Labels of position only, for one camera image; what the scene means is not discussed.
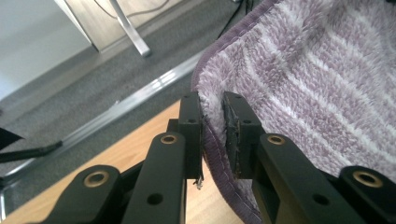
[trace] striped fleece fabric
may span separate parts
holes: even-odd
[[[396,182],[396,6],[385,0],[264,0],[194,71],[205,159],[224,199],[262,223],[251,181],[225,151],[222,94],[243,95],[268,133],[288,136],[319,169],[361,165]]]

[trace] gray carpet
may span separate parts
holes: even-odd
[[[236,10],[231,1],[207,0],[176,20],[145,37],[152,50],[142,58],[129,47],[97,69],[85,75],[40,106],[8,123],[4,128],[26,140],[7,150],[42,147],[67,136],[172,67],[184,62],[213,43]],[[241,13],[234,21],[245,15]],[[6,191],[10,213],[38,193],[72,172],[84,162],[111,146],[123,136],[158,114],[190,91],[190,76],[154,96],[137,109],[93,134],[77,146],[33,169],[13,188]],[[2,164],[3,168],[15,164]]]

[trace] white wall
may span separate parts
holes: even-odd
[[[0,101],[90,42],[51,0],[0,1]]]

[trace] screw hole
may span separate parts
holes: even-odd
[[[177,141],[177,137],[174,135],[166,135],[161,138],[161,142],[164,144],[174,144]]]
[[[315,201],[316,203],[319,203],[319,204],[321,204],[321,205],[329,205],[329,204],[330,204],[329,199],[327,199],[327,198],[326,198],[325,196],[323,196],[323,195],[314,194],[314,195],[312,196],[312,198],[314,199],[314,201]]]
[[[353,177],[361,184],[370,188],[381,188],[384,183],[376,175],[364,171],[355,171]]]
[[[88,188],[96,188],[105,184],[107,180],[108,180],[108,172],[96,171],[85,177],[84,185]]]
[[[268,142],[275,144],[275,145],[283,145],[285,144],[285,139],[277,135],[271,135],[267,138]]]
[[[148,196],[148,203],[151,205],[157,205],[163,201],[163,196],[159,193],[153,193]]]
[[[96,175],[91,176],[90,182],[98,183],[98,182],[101,182],[103,179],[105,179],[105,176],[103,174],[96,174]]]

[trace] wooden surface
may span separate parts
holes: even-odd
[[[137,15],[129,18],[134,28],[150,21],[154,17],[165,12],[182,0],[169,0],[160,10],[148,14]],[[78,23],[85,31],[91,42],[102,50],[125,36],[117,19],[117,13],[108,0],[65,0],[73,12]],[[146,11],[162,5],[165,0],[130,1],[118,0],[124,14],[129,15],[140,11]]]
[[[20,224],[43,220],[76,174],[90,166],[107,164],[117,167],[123,172],[142,161],[146,157],[152,138],[166,131],[168,120],[178,117],[178,109],[179,102],[171,105],[112,147],[77,168],[75,172],[10,214],[4,223]],[[221,197],[206,166],[204,174],[205,181],[201,190],[198,190],[192,184],[192,180],[188,181],[186,223],[242,223]]]

